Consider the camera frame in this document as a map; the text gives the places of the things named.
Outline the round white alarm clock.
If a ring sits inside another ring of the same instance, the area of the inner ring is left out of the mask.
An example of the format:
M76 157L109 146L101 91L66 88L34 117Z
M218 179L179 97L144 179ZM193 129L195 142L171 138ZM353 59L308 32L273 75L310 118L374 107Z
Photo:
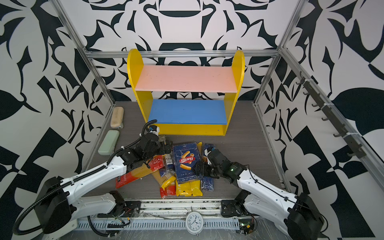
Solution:
M203 216L198 212L190 212L186 217L186 229L192 234L198 236L204 228Z

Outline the black wall hook rail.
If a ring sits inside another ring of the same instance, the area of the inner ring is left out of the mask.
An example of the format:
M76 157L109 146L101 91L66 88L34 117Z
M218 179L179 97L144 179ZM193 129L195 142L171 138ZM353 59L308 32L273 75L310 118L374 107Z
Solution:
M327 97L316 87L313 79L306 79L302 72L300 72L300 78L297 85L302 85L306 90L304 95L311 96L315 101L315 104L312 104L312 106L323 112L325 118L322 118L322 121L329 121L337 131L333 136L335 138L342 138L351 149L350 152L347 152L347 155L359 159L365 157L367 154L363 150L363 145L357 139L357 133L349 130L350 128L347 127L346 121L342 120L340 113L337 113L336 106L326 101Z

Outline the blue Barilla pasta box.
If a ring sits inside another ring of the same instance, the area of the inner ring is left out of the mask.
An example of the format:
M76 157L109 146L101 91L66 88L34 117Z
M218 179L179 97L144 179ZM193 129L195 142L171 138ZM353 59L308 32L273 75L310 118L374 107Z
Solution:
M196 163L201 161L197 143L187 143L173 146L176 179L179 184L198 180L193 171Z

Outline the yellow spaghetti bag with barcode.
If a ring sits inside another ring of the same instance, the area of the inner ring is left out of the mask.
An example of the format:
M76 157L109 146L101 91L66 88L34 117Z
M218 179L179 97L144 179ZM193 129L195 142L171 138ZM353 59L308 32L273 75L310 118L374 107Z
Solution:
M144 148L144 164L148 165L149 161L154 156L171 154L171 150L172 142L168 141L166 136L160 136L157 139L150 139Z

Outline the blue Barilla spaghetti bag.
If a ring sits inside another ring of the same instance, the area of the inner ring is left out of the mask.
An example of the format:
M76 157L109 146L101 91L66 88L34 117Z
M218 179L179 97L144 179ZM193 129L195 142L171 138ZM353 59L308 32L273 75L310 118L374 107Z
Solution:
M203 144L202 159L205 163L208 163L208 157L207 157L207 154L205 153L205 151L209 148L214 149L215 147L216 147L216 145L214 145L214 144L208 144L208 143ZM203 179L201 181L201 187L202 187L202 190L213 192L214 191L214 179L211 177L203 177Z

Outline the mint green zipper case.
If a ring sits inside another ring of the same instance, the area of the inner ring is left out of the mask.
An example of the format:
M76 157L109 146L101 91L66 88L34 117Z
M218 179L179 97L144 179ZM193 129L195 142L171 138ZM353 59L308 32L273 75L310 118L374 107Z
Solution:
M119 136L120 132L118 130L109 130L98 149L99 155L111 156L115 152L115 146Z

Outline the yellow Pastatime spaghetti bag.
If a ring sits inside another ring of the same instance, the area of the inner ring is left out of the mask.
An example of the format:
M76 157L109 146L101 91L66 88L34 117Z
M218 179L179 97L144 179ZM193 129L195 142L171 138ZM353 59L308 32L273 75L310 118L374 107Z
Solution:
M185 196L185 197L201 197L203 192L201 189L201 181L191 181L183 184L179 184L176 181L176 196Z

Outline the clear blue label noodle pack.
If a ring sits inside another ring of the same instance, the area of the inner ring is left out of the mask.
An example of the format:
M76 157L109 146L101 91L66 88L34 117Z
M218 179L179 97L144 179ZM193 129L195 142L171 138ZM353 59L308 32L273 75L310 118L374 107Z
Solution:
M160 176L163 177L166 174L174 174L175 166L172 154L163 155L164 167L159 170Z

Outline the yellow wooden shelf unit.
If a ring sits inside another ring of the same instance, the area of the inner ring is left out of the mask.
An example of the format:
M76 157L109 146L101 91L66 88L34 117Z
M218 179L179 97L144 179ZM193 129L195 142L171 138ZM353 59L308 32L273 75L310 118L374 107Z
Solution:
M137 49L129 51L127 58L127 72L131 87L137 99L141 113L146 122L149 122L149 115L154 100L174 100L174 99L154 99L153 92L137 91L132 86L132 79L138 79L139 73L145 66L141 53ZM236 51L232 65L230 67L244 68L245 75L245 55L242 51ZM225 136L238 100L241 88L236 93L223 93L225 111L227 117L226 125L190 125L190 124L158 124L161 135L187 135L187 136ZM183 92L183 93L205 93L205 92Z

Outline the blue lower shelf board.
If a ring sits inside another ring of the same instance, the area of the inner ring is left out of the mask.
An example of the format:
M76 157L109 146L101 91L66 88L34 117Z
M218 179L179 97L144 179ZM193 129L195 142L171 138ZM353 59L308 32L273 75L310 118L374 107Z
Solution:
M158 124L226 125L220 100L154 100L149 120Z

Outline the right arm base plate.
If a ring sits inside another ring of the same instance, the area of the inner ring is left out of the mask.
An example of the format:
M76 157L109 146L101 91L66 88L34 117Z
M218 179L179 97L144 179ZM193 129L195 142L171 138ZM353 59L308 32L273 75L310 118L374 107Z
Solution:
M237 200L221 200L221 215L224 218L247 216L244 205Z

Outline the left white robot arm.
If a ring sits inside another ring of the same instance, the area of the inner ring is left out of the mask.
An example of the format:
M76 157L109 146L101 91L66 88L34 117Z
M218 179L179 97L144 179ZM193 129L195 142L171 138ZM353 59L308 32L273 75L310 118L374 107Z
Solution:
M63 180L56 177L47 180L38 195L40 203L35 208L43 233L54 233L82 217L98 214L121 216L126 204L118 191L93 197L84 195L139 167L148 168L153 157L168 154L171 150L171 141L160 141L156 134L146 133L134 143L117 150L99 166Z

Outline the beige zipper case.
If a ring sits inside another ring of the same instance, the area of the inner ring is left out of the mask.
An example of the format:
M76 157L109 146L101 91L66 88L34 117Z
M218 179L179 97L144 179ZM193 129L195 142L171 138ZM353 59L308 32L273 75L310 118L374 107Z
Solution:
M115 107L113 109L113 113L110 121L111 128L122 129L124 127L123 118L124 118L124 108Z

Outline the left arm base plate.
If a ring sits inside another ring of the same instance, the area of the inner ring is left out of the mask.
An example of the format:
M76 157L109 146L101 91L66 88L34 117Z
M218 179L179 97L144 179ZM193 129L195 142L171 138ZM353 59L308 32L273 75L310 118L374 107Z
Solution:
M130 218L141 211L141 201L125 201L124 204L117 204L108 214L98 214L98 218Z

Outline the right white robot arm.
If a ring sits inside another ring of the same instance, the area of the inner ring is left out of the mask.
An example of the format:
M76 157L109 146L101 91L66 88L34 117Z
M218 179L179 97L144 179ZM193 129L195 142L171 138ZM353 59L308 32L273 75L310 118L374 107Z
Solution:
M293 240L316 240L320 237L328 222L309 195L295 195L275 187L249 167L231 162L216 148L210 147L205 153L207 162L196 163L193 172L199 177L224 178L240 188L236 200L249 214L273 222Z

